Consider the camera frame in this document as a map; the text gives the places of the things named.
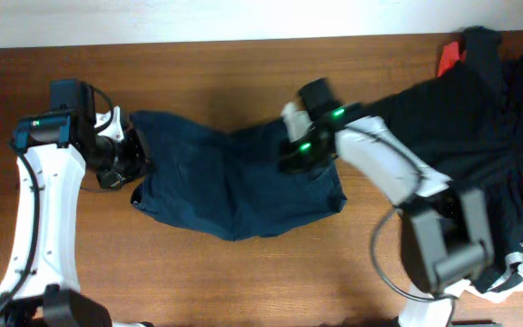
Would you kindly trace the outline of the navy blue shorts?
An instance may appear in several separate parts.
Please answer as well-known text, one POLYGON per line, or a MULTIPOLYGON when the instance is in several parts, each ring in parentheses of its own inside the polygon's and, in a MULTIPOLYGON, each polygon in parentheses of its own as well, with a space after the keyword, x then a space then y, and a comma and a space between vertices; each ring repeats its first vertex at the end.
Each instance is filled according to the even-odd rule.
POLYGON ((225 241, 273 237, 342 211, 347 197, 333 163, 279 170, 282 119, 225 134, 164 112, 131 115, 153 167, 132 206, 159 223, 225 241))

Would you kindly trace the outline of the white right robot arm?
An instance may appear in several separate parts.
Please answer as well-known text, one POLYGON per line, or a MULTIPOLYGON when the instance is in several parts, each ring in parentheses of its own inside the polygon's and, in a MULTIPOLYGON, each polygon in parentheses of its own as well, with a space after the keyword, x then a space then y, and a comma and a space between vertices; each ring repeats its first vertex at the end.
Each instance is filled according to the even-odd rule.
POLYGON ((370 237, 377 275, 407 301, 390 325, 450 326, 460 295, 494 260, 483 192, 423 162, 381 117, 366 115, 360 104, 342 104, 326 79, 304 85, 298 97, 281 110, 288 133, 281 171, 307 173, 341 159, 365 175, 391 204, 370 237), (409 291, 394 284, 377 260, 380 232, 393 216, 400 218, 409 291))

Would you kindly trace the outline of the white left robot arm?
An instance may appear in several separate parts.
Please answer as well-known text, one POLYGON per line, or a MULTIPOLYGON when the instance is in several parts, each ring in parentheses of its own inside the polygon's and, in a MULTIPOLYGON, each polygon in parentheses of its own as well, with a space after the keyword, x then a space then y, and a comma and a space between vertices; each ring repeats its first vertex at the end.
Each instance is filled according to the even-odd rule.
POLYGON ((143 135, 120 107, 95 110, 99 89, 77 79, 51 83, 50 108, 22 118, 10 146, 19 203, 11 258, 0 283, 0 326, 105 326, 116 322, 84 296, 75 263, 78 196, 86 172, 118 191, 152 165, 143 135))

